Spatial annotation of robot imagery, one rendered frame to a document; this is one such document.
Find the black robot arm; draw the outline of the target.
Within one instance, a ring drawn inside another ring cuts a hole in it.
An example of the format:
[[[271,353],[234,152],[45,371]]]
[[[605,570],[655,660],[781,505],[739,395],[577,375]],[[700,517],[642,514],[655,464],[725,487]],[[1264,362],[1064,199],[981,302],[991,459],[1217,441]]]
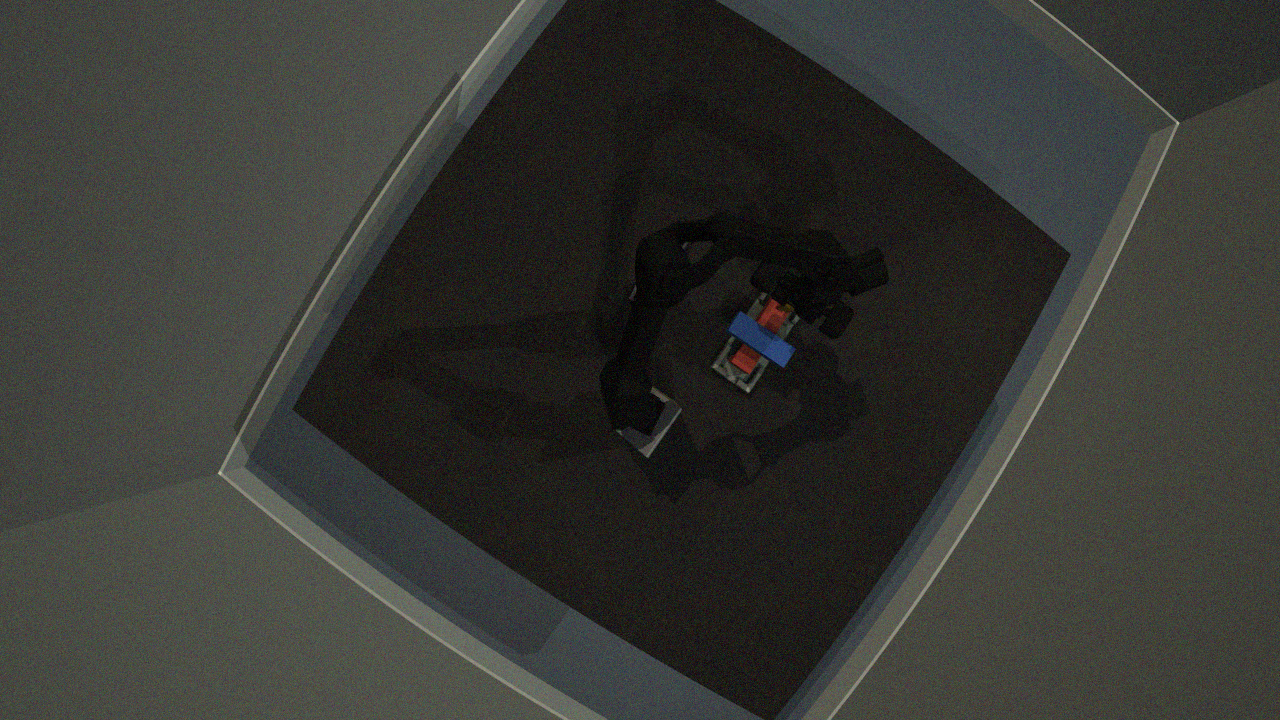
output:
[[[698,263],[681,243],[712,241]],[[888,282],[879,247],[858,256],[829,231],[795,233],[717,211],[703,220],[682,220],[639,241],[635,258],[636,295],[618,352],[599,379],[612,430],[631,427],[652,436],[666,404],[652,395],[646,363],[669,307],[682,302],[733,258],[745,258],[803,272],[795,288],[803,307],[827,307],[849,292],[852,297]],[[663,406],[662,406],[663,404]],[[649,434],[648,434],[649,433]]]

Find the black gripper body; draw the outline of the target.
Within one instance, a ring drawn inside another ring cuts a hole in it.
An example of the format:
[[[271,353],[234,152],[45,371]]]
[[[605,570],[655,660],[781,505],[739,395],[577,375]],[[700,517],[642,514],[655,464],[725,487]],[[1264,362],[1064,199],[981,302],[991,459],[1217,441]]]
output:
[[[785,278],[782,278],[781,275],[785,272],[785,269],[786,266],[771,263],[760,263],[760,265],[756,268],[756,272],[754,272],[751,278],[749,279],[750,284],[753,284],[754,287],[756,287],[756,290],[760,290],[764,293],[769,293],[771,290],[773,290],[774,283],[777,283],[774,293],[780,299],[785,300],[786,304],[797,309],[797,311],[803,313],[803,315],[805,316],[810,316],[810,314],[812,316],[817,318],[820,318],[822,314],[826,315],[827,316],[826,322],[823,322],[823,324],[818,327],[818,331],[828,336],[829,340],[838,340],[840,336],[844,334],[844,331],[847,328],[849,322],[854,316],[852,307],[849,307],[840,300],[835,304],[835,307],[832,307],[831,311],[827,307],[810,307],[810,306],[803,307],[801,300],[799,299],[795,287],[797,284],[801,284],[805,277],[801,279],[803,277],[801,275],[796,281],[794,279],[794,277],[787,274],[785,275]]]

